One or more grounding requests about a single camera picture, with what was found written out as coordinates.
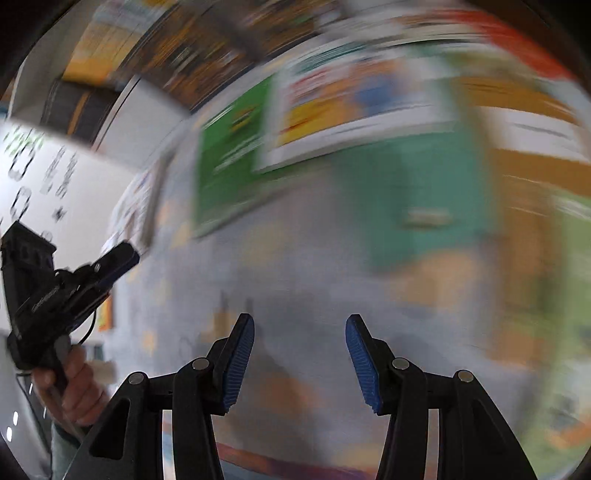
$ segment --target poster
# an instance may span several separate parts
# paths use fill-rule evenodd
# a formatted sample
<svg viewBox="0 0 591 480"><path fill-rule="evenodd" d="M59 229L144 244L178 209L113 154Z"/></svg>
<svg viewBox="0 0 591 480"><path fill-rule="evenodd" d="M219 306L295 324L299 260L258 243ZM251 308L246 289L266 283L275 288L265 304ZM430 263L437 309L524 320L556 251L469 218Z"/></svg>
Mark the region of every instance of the poster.
<svg viewBox="0 0 591 480"><path fill-rule="evenodd" d="M261 169L382 138L441 129L450 119L404 48L374 51L335 41L277 76L277 107Z"/></svg>
<svg viewBox="0 0 591 480"><path fill-rule="evenodd" d="M326 28L328 35L350 38L378 48L390 48L418 41L481 41L484 34L437 8L392 7L376 14L342 20Z"/></svg>
<svg viewBox="0 0 591 480"><path fill-rule="evenodd" d="M141 74L187 108L197 108L252 66L206 16L182 4L171 7L125 57L117 76Z"/></svg>
<svg viewBox="0 0 591 480"><path fill-rule="evenodd" d="M560 340L531 428L520 439L539 478L565 475L591 443L591 200L562 189L552 193L563 265L560 321L549 333Z"/></svg>
<svg viewBox="0 0 591 480"><path fill-rule="evenodd" d="M95 261L133 173L40 130L0 125L0 231L15 221L57 246L55 265Z"/></svg>
<svg viewBox="0 0 591 480"><path fill-rule="evenodd" d="M113 73L173 3L171 0L104 2L76 45L63 79L96 86L116 86L120 82Z"/></svg>
<svg viewBox="0 0 591 480"><path fill-rule="evenodd" d="M294 47L345 17L338 0L221 0L217 5L222 15L231 17L260 43L266 57Z"/></svg>
<svg viewBox="0 0 591 480"><path fill-rule="evenodd" d="M201 233L256 202L260 176L255 165L264 145L272 79L245 92L203 127L196 198Z"/></svg>

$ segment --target hand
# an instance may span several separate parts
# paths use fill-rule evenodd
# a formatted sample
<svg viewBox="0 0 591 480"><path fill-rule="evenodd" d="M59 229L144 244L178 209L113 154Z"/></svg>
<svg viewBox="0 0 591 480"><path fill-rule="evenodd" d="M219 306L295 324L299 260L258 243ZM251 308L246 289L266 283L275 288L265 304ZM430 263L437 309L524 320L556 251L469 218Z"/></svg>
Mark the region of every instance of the hand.
<svg viewBox="0 0 591 480"><path fill-rule="evenodd" d="M78 425L92 425L109 402L103 387L95 381L92 369L85 360L85 350L79 345L74 345L64 364L69 382L62 397L61 408L48 392L49 387L56 381L55 373L52 370L35 368L31 375L37 396L62 427L63 415Z"/></svg>

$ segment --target wall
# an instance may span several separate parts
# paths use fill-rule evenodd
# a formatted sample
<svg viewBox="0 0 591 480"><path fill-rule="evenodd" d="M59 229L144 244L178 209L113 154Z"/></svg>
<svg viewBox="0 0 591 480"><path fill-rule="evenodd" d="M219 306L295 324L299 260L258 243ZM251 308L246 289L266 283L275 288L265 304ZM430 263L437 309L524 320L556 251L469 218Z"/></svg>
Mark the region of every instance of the wall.
<svg viewBox="0 0 591 480"><path fill-rule="evenodd" d="M136 173L57 135L0 124L0 232L20 220L57 247L56 268L93 262L109 215ZM7 330L1 284L0 290L0 330Z"/></svg>
<svg viewBox="0 0 591 480"><path fill-rule="evenodd" d="M27 399L18 389L14 374L5 338L0 334L0 434L6 439L7 427L12 429L12 441L7 442L7 445L29 476L47 476L49 454L36 433L33 414ZM15 411L18 412L16 426L12 422Z"/></svg>

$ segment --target colorful poster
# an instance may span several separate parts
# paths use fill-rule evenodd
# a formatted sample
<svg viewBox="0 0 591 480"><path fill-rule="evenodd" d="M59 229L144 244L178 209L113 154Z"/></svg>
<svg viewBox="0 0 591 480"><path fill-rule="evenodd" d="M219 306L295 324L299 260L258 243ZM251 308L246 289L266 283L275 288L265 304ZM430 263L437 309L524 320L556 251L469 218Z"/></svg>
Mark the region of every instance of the colorful poster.
<svg viewBox="0 0 591 480"><path fill-rule="evenodd" d="M559 80L572 79L558 60L523 33L510 27L494 15L480 10L442 10L449 20L470 25L485 36L486 41L510 52L540 77Z"/></svg>
<svg viewBox="0 0 591 480"><path fill-rule="evenodd" d="M197 108L252 66L207 15L198 17L181 4L171 7L129 52L116 75L129 79L141 74L187 108Z"/></svg>
<svg viewBox="0 0 591 480"><path fill-rule="evenodd" d="M173 0L107 0L96 10L76 45L63 79L102 86Z"/></svg>
<svg viewBox="0 0 591 480"><path fill-rule="evenodd" d="M326 28L328 35L389 48L418 41L480 41L484 34L471 25L456 21L437 8L393 7L378 13L342 20Z"/></svg>
<svg viewBox="0 0 591 480"><path fill-rule="evenodd" d="M278 75L269 152L259 167L441 129L449 113L408 56L404 48L374 51L336 41L293 61Z"/></svg>
<svg viewBox="0 0 591 480"><path fill-rule="evenodd" d="M539 478L562 478L591 443L591 200L554 189L561 245L560 340L522 446Z"/></svg>
<svg viewBox="0 0 591 480"><path fill-rule="evenodd" d="M256 202L259 175L254 167L264 143L271 81L269 77L245 92L203 127L197 163L198 234Z"/></svg>
<svg viewBox="0 0 591 480"><path fill-rule="evenodd" d="M221 0L216 7L253 36L265 56L294 47L345 17L338 0Z"/></svg>

